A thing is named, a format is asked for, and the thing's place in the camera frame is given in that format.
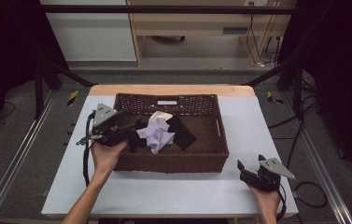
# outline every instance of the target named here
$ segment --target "white table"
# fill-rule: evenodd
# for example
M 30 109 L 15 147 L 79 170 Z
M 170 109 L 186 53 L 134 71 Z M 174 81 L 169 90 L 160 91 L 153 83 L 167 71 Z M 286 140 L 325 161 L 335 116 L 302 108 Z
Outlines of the white table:
M 85 134 L 86 120 L 97 104 L 113 106 L 115 93 L 218 95 L 230 151 L 222 173 L 161 174 L 113 172 L 92 209 L 92 217 L 257 217 L 254 196 L 239 180 L 237 160 L 249 171 L 259 168 L 258 155 L 279 158 L 254 91 L 240 86 L 96 86 L 86 99 L 75 130 L 51 186 L 42 214 L 65 216 L 85 189 L 82 175 L 83 146 L 76 142 Z M 92 177 L 92 156 L 89 174 Z M 298 213 L 289 182 L 287 213 Z

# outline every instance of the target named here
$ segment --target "wicker basket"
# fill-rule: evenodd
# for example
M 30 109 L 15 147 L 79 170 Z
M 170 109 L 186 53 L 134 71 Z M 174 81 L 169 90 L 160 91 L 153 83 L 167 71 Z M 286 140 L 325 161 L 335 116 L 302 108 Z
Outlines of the wicker basket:
M 160 173 L 219 173 L 229 156 L 225 131 L 216 95 L 143 95 L 118 93 L 117 110 L 126 109 L 132 115 L 126 123 L 141 115 L 143 122 L 156 111 L 177 115 L 196 140 L 185 150 L 176 144 L 165 146 L 159 154 L 149 147 L 138 147 L 135 153 L 125 148 L 115 170 Z

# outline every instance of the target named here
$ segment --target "cable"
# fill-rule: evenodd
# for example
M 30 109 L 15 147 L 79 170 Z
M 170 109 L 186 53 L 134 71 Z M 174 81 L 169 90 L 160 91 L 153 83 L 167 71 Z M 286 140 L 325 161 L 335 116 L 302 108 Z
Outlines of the cable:
M 295 135 L 295 139 L 294 139 L 294 141 L 292 142 L 291 151 L 290 151 L 290 153 L 289 153 L 289 159 L 287 160 L 287 169 L 289 169 L 289 164 L 291 163 L 292 154 L 294 153 L 294 150 L 295 150 L 295 146 L 296 146 L 296 144 L 297 144 L 298 137 L 299 137 L 299 135 L 300 135 L 300 134 L 302 133 L 302 131 L 303 131 L 303 127 L 304 127 L 304 121 L 301 122 L 300 127 L 298 128 L 298 132 L 297 132 L 297 134 Z
M 312 94 L 317 94 L 316 87 L 313 84 L 306 81 L 304 78 L 302 79 L 302 87 L 304 91 L 308 91 L 309 93 L 312 93 Z
M 284 192 L 284 197 L 283 197 L 283 195 L 280 193 L 280 190 L 277 189 L 276 192 L 277 192 L 278 195 L 280 196 L 281 202 L 282 202 L 282 204 L 283 204 L 282 207 L 281 207 L 280 213 L 277 214 L 277 216 L 276 216 L 276 218 L 275 218 L 277 222 L 280 221 L 281 218 L 283 218 L 283 216 L 286 214 L 286 211 L 287 211 L 287 206 L 286 206 L 286 200 L 287 200 L 286 191 L 284 190 L 283 185 L 280 184 L 280 187 L 281 187 L 281 189 L 282 189 L 283 192 Z
M 275 48 L 275 65 L 277 66 L 277 61 L 278 58 L 280 57 L 280 36 L 278 36 L 277 38 L 277 47 Z
M 4 116 L 1 117 L 0 119 L 4 119 L 4 118 L 8 117 L 8 116 L 11 115 L 11 114 L 15 111 L 15 109 L 16 109 L 16 106 L 15 106 L 14 104 L 12 104 L 11 102 L 5 102 L 5 104 L 12 105 L 13 108 L 12 108 L 12 110 L 11 110 L 9 113 L 7 113 L 6 115 L 4 115 Z
M 306 99 L 310 98 L 310 97 L 313 97 L 313 96 L 308 96 L 308 97 L 304 98 L 304 99 L 303 99 L 303 102 L 304 102 Z M 303 113 L 305 114 L 306 112 L 309 112 L 309 110 L 312 109 L 313 106 L 315 106 L 315 105 L 318 105 L 318 103 L 313 103 L 313 104 L 309 105 L 308 107 L 306 107 L 306 108 L 303 110 Z M 286 120 L 283 120 L 283 121 L 281 121 L 281 122 L 279 122 L 279 123 L 277 123 L 277 124 L 268 126 L 268 129 L 273 129 L 273 128 L 276 128 L 276 127 L 281 126 L 281 125 L 283 125 L 283 124 L 289 123 L 289 122 L 293 121 L 293 120 L 296 119 L 296 118 L 298 118 L 298 117 L 297 117 L 297 116 L 293 116 L 293 117 L 291 117 L 291 118 L 289 118 L 289 119 L 286 119 Z
M 294 139 L 295 137 L 274 137 L 272 139 L 274 140 L 289 140 L 289 139 Z
M 274 53 L 274 52 L 268 52 L 269 44 L 271 42 L 272 42 L 272 37 L 269 36 L 268 44 L 266 45 L 266 48 L 265 48 L 266 57 L 268 57 L 268 58 L 272 58 L 271 56 L 268 55 L 268 53 Z
M 327 197 L 327 194 L 325 193 L 324 189 L 323 189 L 320 185 L 318 185 L 318 184 L 316 184 L 316 183 L 313 183 L 313 182 L 310 182 L 310 181 L 303 181 L 303 182 L 301 182 L 300 184 L 298 184 L 298 185 L 295 187 L 294 191 L 297 191 L 300 186 L 306 185 L 306 184 L 308 184 L 308 185 L 313 185 L 313 186 L 317 187 L 317 188 L 321 191 L 321 193 L 324 195 L 324 203 L 319 204 L 319 205 L 316 205 L 316 204 L 308 203 L 307 201 L 301 199 L 300 197 L 298 197 L 297 199 L 298 199 L 301 203 L 304 203 L 304 204 L 306 204 L 307 206 L 310 206 L 310 207 L 314 207 L 314 208 L 323 208 L 323 207 L 325 207 L 325 206 L 327 205 L 327 203 L 328 203 L 328 197 Z
M 267 24 L 267 26 L 266 26 L 266 30 L 265 30 L 265 33 L 263 34 L 263 36 L 266 36 L 266 34 L 268 33 L 270 21 L 272 20 L 272 17 L 273 17 L 273 16 L 274 16 L 274 15 L 271 15 L 271 18 L 269 19 L 269 22 L 268 22 L 268 24 Z M 258 51 L 259 51 L 258 43 L 257 43 L 257 39 L 256 39 L 255 34 L 254 34 L 254 30 L 253 30 L 253 28 L 252 28 L 253 20 L 254 20 L 254 14 L 251 14 L 251 21 L 250 21 L 249 29 L 248 29 L 247 36 L 246 36 L 246 46 L 247 46 L 247 48 L 248 48 L 248 51 L 249 51 L 250 54 L 251 54 L 251 58 L 252 58 L 252 61 L 254 62 L 254 64 L 259 64 L 259 63 L 257 63 L 257 62 L 255 61 L 255 59 L 254 59 L 254 57 L 253 57 L 253 55 L 252 55 L 252 51 L 251 51 L 251 49 L 250 49 L 250 47 L 249 47 L 249 45 L 248 45 L 248 35 L 249 35 L 249 32 L 251 31 L 251 34 L 252 34 L 253 39 L 254 39 L 255 47 L 256 47 L 256 49 L 257 49 L 257 56 L 258 56 L 258 58 L 262 61 L 263 64 L 270 63 L 270 61 L 269 61 L 269 62 L 268 62 L 268 61 L 264 61 L 264 60 L 260 57 L 260 55 L 259 55 L 259 53 L 258 53 Z
M 304 97 L 302 101 L 303 101 L 303 103 L 304 103 L 307 99 L 313 98 L 313 97 L 316 98 L 316 97 L 317 97 L 317 94 L 308 95 L 308 96 Z
M 273 68 L 275 68 L 274 57 L 275 57 L 275 56 L 273 56 L 273 57 L 272 57 L 272 60 L 271 60 L 271 62 L 272 62 L 272 67 L 273 67 Z
M 303 221 L 302 221 L 301 216 L 299 215 L 299 213 L 297 213 L 297 218 L 300 221 L 300 223 L 303 224 Z
M 95 111 L 93 111 L 89 116 L 88 116 L 88 121 L 86 123 L 86 132 L 85 132 L 85 150 L 83 151 L 83 177 L 85 178 L 85 184 L 86 187 L 91 183 L 89 179 L 89 173 L 88 173 L 88 160 L 89 160 L 89 151 L 91 147 L 93 146 L 94 143 L 91 144 L 89 147 L 89 126 L 91 124 L 91 119 L 94 118 Z

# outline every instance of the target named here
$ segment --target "wooden table edge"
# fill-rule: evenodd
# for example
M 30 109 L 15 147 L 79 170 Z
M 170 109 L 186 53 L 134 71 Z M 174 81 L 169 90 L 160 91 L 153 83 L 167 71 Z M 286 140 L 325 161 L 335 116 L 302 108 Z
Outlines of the wooden table edge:
M 120 92 L 152 95 L 217 94 L 222 96 L 255 96 L 252 87 L 233 85 L 96 85 L 91 88 L 89 95 L 115 95 Z

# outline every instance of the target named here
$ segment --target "gray floor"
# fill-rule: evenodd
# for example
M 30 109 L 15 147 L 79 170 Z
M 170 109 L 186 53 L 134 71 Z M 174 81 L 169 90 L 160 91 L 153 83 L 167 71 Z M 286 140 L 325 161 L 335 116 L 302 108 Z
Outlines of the gray floor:
M 76 73 L 90 81 L 101 84 L 240 84 L 269 69 L 269 64 L 263 69 L 249 66 L 246 62 L 246 55 L 241 53 L 242 48 L 238 44 L 239 40 L 237 38 L 218 39 L 223 47 L 213 46 L 214 42 L 214 37 L 187 36 L 185 43 L 178 43 L 168 38 L 154 37 L 148 41 L 150 46 L 146 48 L 145 59 L 140 68 L 118 67 L 100 71 L 80 69 L 76 70 Z M 267 91 L 272 91 L 275 99 L 281 99 L 283 95 L 289 94 L 287 91 L 280 94 L 275 90 L 275 79 L 276 77 L 255 88 L 268 126 L 292 116 L 286 105 L 279 105 L 267 100 Z M 81 87 L 67 78 L 63 78 L 63 81 L 64 85 L 60 91 L 56 91 L 53 106 L 39 131 L 39 135 L 0 207 L 0 218 L 33 219 L 35 223 L 37 220 L 49 220 L 47 217 L 40 215 L 46 199 L 45 190 L 50 188 L 70 133 L 74 129 L 72 124 L 77 121 L 80 108 L 89 91 L 88 88 Z M 79 90 L 77 99 L 73 106 L 66 106 L 70 93 L 74 90 Z M 0 180 L 33 122 L 35 113 L 34 97 L 34 84 L 32 82 L 25 83 L 7 94 L 6 101 L 14 104 L 16 109 L 8 117 L 0 119 Z M 314 101 L 314 98 L 311 98 L 306 102 L 306 106 Z M 11 110 L 12 105 L 5 105 L 0 117 Z M 326 126 L 325 120 L 316 110 L 305 116 L 305 126 L 304 132 L 309 133 L 312 138 L 320 158 L 325 162 L 331 178 L 352 216 L 352 161 L 339 158 L 338 148 L 332 139 L 331 132 Z M 292 138 L 295 133 L 296 126 L 292 122 L 271 129 L 271 134 L 283 162 L 286 162 L 289 157 L 292 139 L 279 138 Z M 292 188 L 295 188 L 302 181 L 319 183 L 317 174 L 306 154 L 306 146 L 301 139 L 297 142 L 292 156 L 290 170 L 297 176 L 296 180 L 290 181 Z M 322 195 L 315 188 L 305 186 L 299 192 L 301 197 L 309 203 L 318 204 L 322 202 Z M 311 208 L 299 201 L 297 201 L 297 205 L 305 223 L 338 222 L 333 208 L 329 204 L 321 209 Z M 255 220 L 246 219 L 240 222 L 255 223 Z M 282 222 L 293 223 L 299 221 L 296 217 L 291 217 L 284 219 Z

